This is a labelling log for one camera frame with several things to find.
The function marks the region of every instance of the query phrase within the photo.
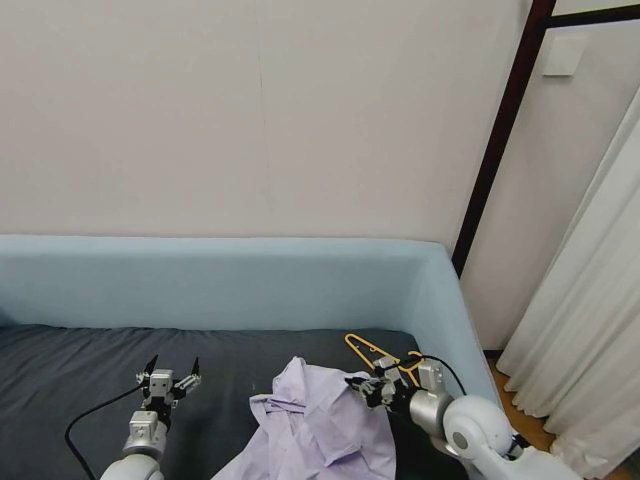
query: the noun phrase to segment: black cable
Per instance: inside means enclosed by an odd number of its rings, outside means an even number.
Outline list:
[[[73,453],[73,455],[76,457],[76,460],[78,460],[78,462],[80,463],[80,465],[82,466],[82,469],[85,471],[85,473],[87,474],[87,477],[89,477],[90,480],[96,480],[95,475],[93,474],[93,472],[91,471],[91,468],[89,468],[89,464],[87,463],[87,461],[84,459],[84,457],[82,456],[82,454],[80,453],[80,451],[76,448],[76,446],[73,444],[73,442],[71,441],[71,429],[73,428],[73,426],[79,421],[82,420],[84,417],[86,417],[87,415],[89,415],[90,413],[95,412],[96,410],[100,410],[101,408],[106,407],[107,405],[111,405],[112,403],[117,402],[118,400],[122,400],[124,397],[126,397],[127,395],[131,395],[132,393],[134,393],[137,390],[140,390],[142,388],[142,385],[138,385],[135,388],[132,388],[131,390],[128,390],[126,392],[124,392],[121,395],[118,395],[115,398],[112,398],[111,400],[107,400],[106,402],[102,402],[100,405],[93,407],[90,410],[87,410],[86,412],[78,415],[76,418],[74,418],[71,423],[69,424],[69,426],[67,427],[67,431],[64,432],[64,440],[65,442],[67,442],[67,446],[69,447],[69,450],[71,450],[71,453]]]
[[[386,367],[383,370],[389,370],[391,368],[397,367],[398,365],[400,365],[401,367],[406,367],[406,366],[409,366],[409,365],[415,363],[416,360],[421,360],[423,358],[428,358],[429,360],[436,360],[436,361],[440,362],[441,364],[443,364],[447,368],[447,370],[449,370],[449,372],[451,372],[451,375],[453,375],[453,378],[456,379],[456,382],[458,382],[458,386],[460,387],[460,390],[462,391],[462,394],[463,395],[467,394],[467,391],[464,389],[464,386],[462,385],[462,382],[458,378],[458,375],[456,375],[455,370],[453,368],[451,368],[451,365],[449,365],[447,362],[445,362],[441,358],[436,357],[435,355],[423,355],[423,354],[421,354],[420,356],[414,355],[414,356],[406,358],[404,360],[400,360],[399,363],[391,365],[390,367]]]

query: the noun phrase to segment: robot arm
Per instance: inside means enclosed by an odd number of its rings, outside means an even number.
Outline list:
[[[144,401],[129,420],[129,437],[122,449],[123,458],[112,463],[101,480],[163,480],[160,457],[167,444],[171,428],[171,410],[178,401],[193,391],[202,381],[198,359],[191,374],[174,380],[173,370],[155,369],[158,356],[136,375],[142,386]]]
[[[420,388],[407,385],[391,357],[376,360],[374,367],[376,377],[347,379],[367,405],[409,417],[438,450],[471,462],[486,479],[580,480],[561,460],[529,445],[493,402],[475,395],[454,400],[440,362],[418,366]]]

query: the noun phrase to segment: wooden floor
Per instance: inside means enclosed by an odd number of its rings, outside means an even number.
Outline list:
[[[509,417],[509,421],[513,428],[515,428],[520,434],[527,439],[527,441],[534,447],[540,450],[549,451],[549,447],[555,436],[545,432],[542,429],[543,421],[539,418],[530,417],[524,413],[518,411],[511,401],[513,400],[513,393],[505,392],[504,385],[507,383],[509,377],[496,370],[495,360],[488,360],[491,367],[491,373],[498,386],[500,392],[500,399],[504,411]],[[605,480],[632,480],[632,477],[622,467],[619,467],[613,473],[611,473]]]

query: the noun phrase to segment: dark gray mattress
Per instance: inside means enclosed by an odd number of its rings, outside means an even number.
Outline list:
[[[412,336],[356,331],[403,356]],[[237,455],[257,428],[248,399],[271,392],[271,380],[294,356],[345,371],[366,370],[345,345],[343,331],[185,331],[175,329],[0,328],[0,478],[84,479],[64,442],[79,413],[135,386],[134,375],[155,354],[158,368],[188,373],[200,357],[203,383],[172,414],[162,460],[168,480],[208,479]],[[99,478],[117,458],[136,392],[81,420],[72,438]],[[397,478],[466,478],[453,459],[436,452],[415,426],[395,415]]]

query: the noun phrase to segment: white curtain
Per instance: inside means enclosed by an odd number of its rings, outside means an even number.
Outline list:
[[[640,447],[640,92],[498,362],[552,453],[602,478]]]

